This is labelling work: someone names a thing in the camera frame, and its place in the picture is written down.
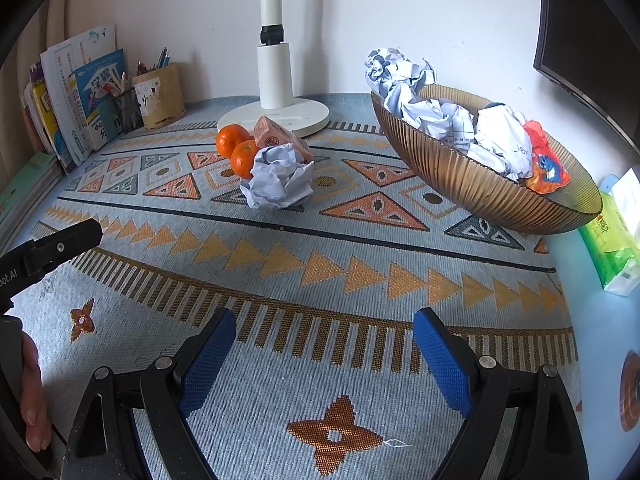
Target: lamp base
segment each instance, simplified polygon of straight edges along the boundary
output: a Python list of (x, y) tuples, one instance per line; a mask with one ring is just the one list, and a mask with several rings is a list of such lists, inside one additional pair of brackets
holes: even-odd
[(298, 137), (306, 137), (322, 130), (329, 122), (329, 108), (309, 99), (293, 99), (287, 108), (267, 110), (260, 101), (231, 110), (218, 121), (218, 129), (229, 124), (240, 124), (249, 132), (263, 115), (277, 122)]

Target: blue gripper pad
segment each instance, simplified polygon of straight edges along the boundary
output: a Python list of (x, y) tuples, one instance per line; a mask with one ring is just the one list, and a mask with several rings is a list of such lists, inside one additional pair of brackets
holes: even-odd
[(414, 339), (449, 407), (467, 418), (473, 408), (469, 378), (436, 327), (421, 310), (414, 316)]
[(227, 310), (182, 378), (178, 409), (184, 418), (199, 410), (236, 339), (236, 318)]

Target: cardboard pen holder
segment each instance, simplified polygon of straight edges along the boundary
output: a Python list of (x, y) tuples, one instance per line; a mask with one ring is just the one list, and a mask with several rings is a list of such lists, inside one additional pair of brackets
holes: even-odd
[(184, 117), (186, 108), (177, 63), (135, 76), (133, 85), (145, 128), (161, 128)]

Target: lamp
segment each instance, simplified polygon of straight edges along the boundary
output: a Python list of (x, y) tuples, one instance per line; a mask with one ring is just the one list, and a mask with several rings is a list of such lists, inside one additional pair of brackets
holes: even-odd
[(316, 101), (293, 97), (289, 44), (284, 43), (282, 27), (282, 0), (260, 0), (260, 15), (260, 101), (225, 114), (218, 121), (218, 128), (241, 124), (251, 131), (260, 117), (267, 116), (299, 137), (314, 134), (327, 125), (329, 108)]

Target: amber glass bowl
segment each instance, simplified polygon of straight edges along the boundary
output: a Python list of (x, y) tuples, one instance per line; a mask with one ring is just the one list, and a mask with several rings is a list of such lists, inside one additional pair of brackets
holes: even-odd
[[(449, 99), (469, 110), (491, 101), (441, 85), (422, 89), (425, 99)], [(525, 234), (557, 234), (572, 231), (602, 211), (598, 186), (580, 162), (548, 135), (549, 145), (571, 175), (571, 182), (542, 195), (428, 137), (389, 113), (379, 96), (371, 94), (378, 123), (393, 149), (409, 168), (437, 192), (476, 216)]]

